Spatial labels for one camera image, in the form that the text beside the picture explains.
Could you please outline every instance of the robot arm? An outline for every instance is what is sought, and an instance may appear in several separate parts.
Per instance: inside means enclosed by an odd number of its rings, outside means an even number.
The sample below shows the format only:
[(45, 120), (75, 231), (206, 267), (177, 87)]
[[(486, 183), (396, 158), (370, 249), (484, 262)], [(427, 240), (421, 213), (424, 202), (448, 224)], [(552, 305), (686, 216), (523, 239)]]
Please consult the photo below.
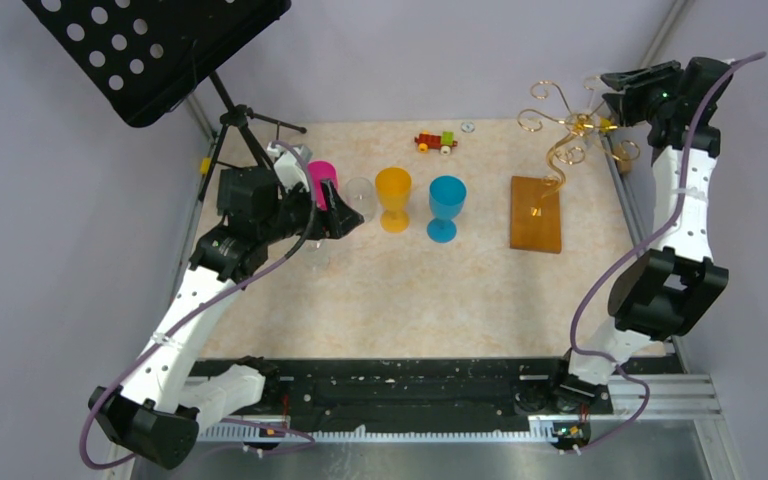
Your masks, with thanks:
[[(606, 74), (603, 81), (622, 93), (604, 95), (623, 126), (646, 121), (655, 149), (654, 228), (669, 220), (679, 193), (685, 200), (678, 220), (650, 250), (622, 273), (608, 300), (609, 317), (582, 348), (609, 353), (619, 364), (649, 345), (684, 335), (713, 304), (728, 283), (728, 270), (713, 264), (707, 237), (708, 184), (717, 166), (720, 133), (707, 122), (728, 82), (705, 108), (680, 189), (681, 153), (687, 126), (702, 97), (729, 65), (693, 58), (685, 70), (669, 62), (626, 73)], [(616, 365), (598, 356), (571, 352), (568, 372), (555, 389), (559, 405), (592, 403)]]
[[(303, 159), (310, 158), (306, 147), (295, 148)], [(312, 200), (304, 172), (292, 153), (280, 147), (268, 153), (280, 156), (274, 172), (246, 167), (220, 173), (217, 207), (223, 220), (198, 240), (181, 287), (143, 352), (155, 344), (160, 348), (122, 381), (96, 416), (112, 442), (164, 468), (178, 466), (200, 432), (259, 402), (266, 384), (277, 380), (275, 368), (246, 357), (207, 382), (185, 386), (210, 333), (242, 291), (197, 315), (172, 338), (164, 333), (202, 303), (254, 275), (266, 262), (269, 245), (307, 226)], [(279, 181), (285, 198), (279, 198)], [(316, 211), (309, 239), (342, 238), (363, 223), (333, 183), (323, 181), (321, 188), (328, 208)], [(90, 407), (104, 390), (96, 388)]]
[[(680, 157), (681, 151), (670, 147), (652, 164), (656, 192), (655, 228), (663, 225), (675, 209)], [(693, 312), (693, 303), (687, 300), (692, 298), (700, 302), (702, 299), (698, 297), (704, 296), (704, 302), (710, 305), (725, 288), (728, 271), (711, 263), (707, 236), (708, 183), (716, 165), (717, 160), (709, 157), (707, 152), (691, 150), (686, 197), (677, 225), (619, 277), (609, 299), (612, 316), (599, 326), (582, 348), (610, 353), (620, 364), (625, 363), (635, 352), (690, 330), (704, 310), (698, 314)], [(687, 283), (694, 278), (704, 281), (682, 289), (681, 285), (666, 285), (671, 275), (678, 275)], [(646, 311), (656, 309), (660, 313)], [(653, 316), (666, 318), (652, 319)], [(659, 323), (635, 325), (632, 317), (638, 318), (638, 322), (645, 317), (650, 323)], [(607, 384), (614, 369), (615, 366), (602, 357), (575, 352), (570, 357), (569, 372), (591, 385)]]

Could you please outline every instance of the cable tie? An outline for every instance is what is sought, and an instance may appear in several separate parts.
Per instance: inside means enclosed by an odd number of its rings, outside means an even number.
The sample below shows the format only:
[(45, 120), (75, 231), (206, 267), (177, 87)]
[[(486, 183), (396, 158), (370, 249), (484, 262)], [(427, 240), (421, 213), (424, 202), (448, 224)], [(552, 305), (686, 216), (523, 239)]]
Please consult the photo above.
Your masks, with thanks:
[(184, 349), (184, 344), (166, 335), (164, 332), (154, 332), (151, 334), (151, 340), (161, 347), (171, 347), (179, 352)]
[(678, 195), (679, 193), (683, 193), (687, 197), (693, 197), (696, 200), (700, 200), (705, 203), (708, 203), (708, 196), (705, 195), (705, 192), (703, 192), (702, 190), (699, 190), (696, 187), (676, 188), (672, 191), (672, 193), (675, 195)]

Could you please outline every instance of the yellow goblet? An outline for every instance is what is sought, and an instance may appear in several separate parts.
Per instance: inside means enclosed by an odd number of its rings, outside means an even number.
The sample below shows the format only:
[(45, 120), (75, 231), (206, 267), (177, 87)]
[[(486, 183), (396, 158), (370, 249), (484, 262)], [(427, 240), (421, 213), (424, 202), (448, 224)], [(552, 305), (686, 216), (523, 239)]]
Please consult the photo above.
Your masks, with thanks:
[(410, 199), (410, 186), (410, 174), (398, 167), (385, 168), (375, 177), (375, 191), (384, 207), (380, 220), (384, 230), (399, 233), (410, 225), (410, 217), (404, 210)]

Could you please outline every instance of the gold candelabra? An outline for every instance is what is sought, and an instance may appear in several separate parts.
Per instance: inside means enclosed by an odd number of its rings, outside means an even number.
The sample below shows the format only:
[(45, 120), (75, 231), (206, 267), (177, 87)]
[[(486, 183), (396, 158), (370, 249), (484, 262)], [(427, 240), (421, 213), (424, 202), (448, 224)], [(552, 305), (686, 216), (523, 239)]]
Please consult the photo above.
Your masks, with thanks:
[[(555, 163), (556, 161), (567, 164), (577, 165), (583, 162), (587, 158), (587, 153), (581, 145), (570, 145), (576, 139), (580, 139), (581, 142), (587, 145), (588, 140), (592, 140), (589, 143), (598, 148), (603, 153), (610, 155), (617, 162), (631, 162), (640, 156), (640, 147), (631, 140), (622, 140), (615, 147), (613, 152), (608, 152), (602, 147), (602, 141), (599, 137), (600, 134), (605, 134), (611, 130), (616, 130), (618, 127), (613, 125), (607, 118), (597, 115), (597, 111), (602, 108), (605, 101), (602, 100), (596, 108), (590, 108), (593, 104), (593, 98), (596, 93), (596, 82), (601, 82), (599, 77), (588, 77), (584, 81), (584, 88), (590, 91), (590, 101), (588, 102), (588, 108), (583, 111), (574, 112), (567, 102), (567, 98), (564, 95), (564, 91), (558, 86), (557, 83), (549, 80), (541, 80), (531, 86), (531, 96), (537, 100), (546, 100), (549, 98), (549, 87), (554, 87), (564, 102), (564, 107), (567, 109), (568, 115), (565, 118), (555, 118), (549, 116), (539, 110), (533, 108), (526, 108), (519, 112), (517, 115), (517, 123), (524, 130), (529, 132), (538, 132), (543, 129), (543, 122), (540, 118), (551, 120), (558, 125), (563, 125), (567, 129), (567, 134), (554, 145), (552, 145), (546, 152), (546, 165), (555, 172), (555, 175), (548, 175), (543, 177), (544, 185), (551, 187), (547, 189), (540, 196), (537, 201), (537, 205), (531, 208), (531, 214), (533, 216), (539, 216), (541, 213), (541, 207), (543, 200), (556, 194), (560, 191), (561, 187), (567, 181), (567, 177), (564, 171)], [(539, 93), (537, 89), (542, 88), (542, 93)], [(533, 116), (523, 118), (523, 115), (531, 113)]]

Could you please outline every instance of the red toy car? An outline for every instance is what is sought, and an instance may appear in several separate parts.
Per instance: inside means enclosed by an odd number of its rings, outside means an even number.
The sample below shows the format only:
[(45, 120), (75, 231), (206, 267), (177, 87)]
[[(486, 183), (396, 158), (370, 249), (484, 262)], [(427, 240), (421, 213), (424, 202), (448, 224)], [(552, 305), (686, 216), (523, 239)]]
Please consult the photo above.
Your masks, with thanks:
[(416, 142), (416, 149), (422, 153), (426, 153), (429, 148), (433, 148), (440, 150), (440, 155), (448, 155), (452, 153), (452, 148), (458, 146), (453, 132), (443, 132), (443, 135), (431, 135), (423, 130), (413, 141)]

